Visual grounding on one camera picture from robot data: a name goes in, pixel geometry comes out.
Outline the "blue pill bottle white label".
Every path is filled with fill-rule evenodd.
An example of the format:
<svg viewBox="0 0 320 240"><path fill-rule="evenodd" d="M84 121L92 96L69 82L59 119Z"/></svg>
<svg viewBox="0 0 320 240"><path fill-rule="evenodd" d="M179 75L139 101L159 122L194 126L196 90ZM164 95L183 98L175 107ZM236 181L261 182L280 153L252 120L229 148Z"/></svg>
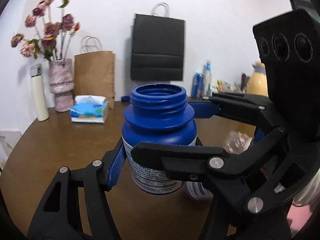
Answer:
<svg viewBox="0 0 320 240"><path fill-rule="evenodd" d="M164 195L182 187L182 181L169 179L163 171L140 166L132 159L131 150L139 142L194 146L197 128L193 116L183 87L153 83L132 90L121 136L132 179L141 190Z"/></svg>

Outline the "yellow thermos jug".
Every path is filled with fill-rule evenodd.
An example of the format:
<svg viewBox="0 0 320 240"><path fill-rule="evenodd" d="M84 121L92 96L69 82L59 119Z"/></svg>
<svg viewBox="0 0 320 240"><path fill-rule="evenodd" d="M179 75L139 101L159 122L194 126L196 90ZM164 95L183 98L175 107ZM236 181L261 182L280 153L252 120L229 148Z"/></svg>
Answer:
<svg viewBox="0 0 320 240"><path fill-rule="evenodd" d="M261 62L256 62L253 64L253 68L254 72L252 73L247 85L247 94L268 97L265 65Z"/></svg>

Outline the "clear plastic bottle white neck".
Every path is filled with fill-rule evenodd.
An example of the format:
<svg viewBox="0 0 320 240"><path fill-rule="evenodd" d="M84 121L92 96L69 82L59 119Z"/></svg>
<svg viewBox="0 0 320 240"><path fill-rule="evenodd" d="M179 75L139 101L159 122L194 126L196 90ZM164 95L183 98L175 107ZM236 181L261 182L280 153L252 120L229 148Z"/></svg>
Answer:
<svg viewBox="0 0 320 240"><path fill-rule="evenodd" d="M223 148L229 154L239 155L249 148L252 139L246 133L230 131L223 142Z"/></svg>

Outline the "purple pill bottle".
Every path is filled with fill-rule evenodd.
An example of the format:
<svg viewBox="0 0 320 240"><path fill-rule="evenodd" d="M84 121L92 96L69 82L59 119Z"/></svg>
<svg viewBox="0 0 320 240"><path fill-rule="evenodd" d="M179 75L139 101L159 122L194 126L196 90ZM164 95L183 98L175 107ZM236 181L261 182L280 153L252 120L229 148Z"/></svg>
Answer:
<svg viewBox="0 0 320 240"><path fill-rule="evenodd" d="M185 182L185 191L188 196L194 200L209 200L213 198L213 194L205 189L200 182Z"/></svg>

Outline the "blue soda can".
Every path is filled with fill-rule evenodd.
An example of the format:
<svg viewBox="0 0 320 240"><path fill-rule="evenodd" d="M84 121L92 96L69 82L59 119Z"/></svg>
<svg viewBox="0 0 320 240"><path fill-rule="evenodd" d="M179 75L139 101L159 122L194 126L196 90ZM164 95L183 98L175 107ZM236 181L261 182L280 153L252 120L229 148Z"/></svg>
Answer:
<svg viewBox="0 0 320 240"><path fill-rule="evenodd" d="M202 95L203 89L203 74L195 73L193 77L193 84L191 88L191 97L199 98Z"/></svg>

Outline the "white calendar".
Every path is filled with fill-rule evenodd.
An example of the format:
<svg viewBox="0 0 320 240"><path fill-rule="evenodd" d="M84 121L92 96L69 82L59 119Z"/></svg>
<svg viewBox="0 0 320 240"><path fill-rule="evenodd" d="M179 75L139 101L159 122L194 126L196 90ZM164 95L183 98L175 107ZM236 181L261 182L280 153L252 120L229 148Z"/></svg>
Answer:
<svg viewBox="0 0 320 240"><path fill-rule="evenodd" d="M21 138L21 132L16 129L1 129L1 172L6 164L11 152Z"/></svg>

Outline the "white thermos flask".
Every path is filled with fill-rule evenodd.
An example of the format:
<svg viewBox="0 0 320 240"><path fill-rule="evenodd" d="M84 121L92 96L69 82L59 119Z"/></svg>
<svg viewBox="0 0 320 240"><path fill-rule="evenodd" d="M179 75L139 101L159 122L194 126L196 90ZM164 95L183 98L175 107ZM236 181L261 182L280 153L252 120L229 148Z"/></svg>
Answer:
<svg viewBox="0 0 320 240"><path fill-rule="evenodd" d="M39 121L47 120L49 118L49 112L44 93L42 66L40 64L31 67L30 84L35 102L37 119Z"/></svg>

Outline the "blue tissue pack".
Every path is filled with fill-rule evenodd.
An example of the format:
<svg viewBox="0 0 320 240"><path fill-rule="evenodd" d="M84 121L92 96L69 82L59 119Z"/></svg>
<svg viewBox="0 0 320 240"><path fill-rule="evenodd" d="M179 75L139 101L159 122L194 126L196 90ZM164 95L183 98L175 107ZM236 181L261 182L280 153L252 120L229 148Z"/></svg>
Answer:
<svg viewBox="0 0 320 240"><path fill-rule="evenodd" d="M79 95L69 110L73 123L104 124L108 117L108 100L104 96Z"/></svg>

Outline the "black paper bag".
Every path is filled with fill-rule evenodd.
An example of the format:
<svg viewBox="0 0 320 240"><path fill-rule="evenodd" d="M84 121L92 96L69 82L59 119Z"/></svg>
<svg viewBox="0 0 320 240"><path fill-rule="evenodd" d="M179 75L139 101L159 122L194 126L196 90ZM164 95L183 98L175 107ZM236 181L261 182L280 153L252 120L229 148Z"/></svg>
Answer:
<svg viewBox="0 0 320 240"><path fill-rule="evenodd" d="M167 3L136 14L131 41L131 80L182 81L185 21L170 17Z"/></svg>

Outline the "blue bottle cap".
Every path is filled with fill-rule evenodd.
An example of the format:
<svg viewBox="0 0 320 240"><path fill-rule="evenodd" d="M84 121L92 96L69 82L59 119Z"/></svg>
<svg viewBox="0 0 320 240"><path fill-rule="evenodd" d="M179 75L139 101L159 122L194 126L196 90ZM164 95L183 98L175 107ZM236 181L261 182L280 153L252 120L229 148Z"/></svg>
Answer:
<svg viewBox="0 0 320 240"><path fill-rule="evenodd" d="M121 97L121 102L130 102L130 96L122 96Z"/></svg>

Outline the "pink ceramic vase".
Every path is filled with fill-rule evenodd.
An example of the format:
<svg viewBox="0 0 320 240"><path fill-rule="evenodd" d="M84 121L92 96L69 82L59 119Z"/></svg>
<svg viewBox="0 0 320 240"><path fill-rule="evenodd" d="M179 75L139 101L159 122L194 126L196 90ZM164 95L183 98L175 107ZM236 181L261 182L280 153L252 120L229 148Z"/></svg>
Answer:
<svg viewBox="0 0 320 240"><path fill-rule="evenodd" d="M72 59L49 62L49 88L54 94L57 112L66 112L74 104L74 75Z"/></svg>

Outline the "brown paper bag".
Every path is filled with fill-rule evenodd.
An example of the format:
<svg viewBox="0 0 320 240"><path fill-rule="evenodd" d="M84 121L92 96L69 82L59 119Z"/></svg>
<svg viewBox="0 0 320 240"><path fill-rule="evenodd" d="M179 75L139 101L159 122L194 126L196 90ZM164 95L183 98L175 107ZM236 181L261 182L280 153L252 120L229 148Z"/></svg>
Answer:
<svg viewBox="0 0 320 240"><path fill-rule="evenodd" d="M98 38L87 35L81 39L80 54L75 55L74 59L76 96L104 96L107 98L108 107L113 109L116 60L114 52L103 50Z"/></svg>

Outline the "dried pink flowers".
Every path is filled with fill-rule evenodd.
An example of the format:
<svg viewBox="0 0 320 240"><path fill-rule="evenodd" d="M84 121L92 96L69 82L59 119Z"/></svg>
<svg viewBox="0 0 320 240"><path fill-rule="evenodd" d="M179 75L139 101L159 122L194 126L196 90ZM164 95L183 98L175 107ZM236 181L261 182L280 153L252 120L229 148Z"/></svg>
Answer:
<svg viewBox="0 0 320 240"><path fill-rule="evenodd" d="M36 31L33 38L27 39L22 33L16 33L11 38L11 48L22 45L20 54L23 57L37 59L39 55L43 55L49 62L66 59L71 40L79 31L80 23L75 22L72 14L65 13L70 0L58 0L61 2L58 6L61 16L59 21L53 21L51 5L54 1L40 0L25 18L24 26Z"/></svg>

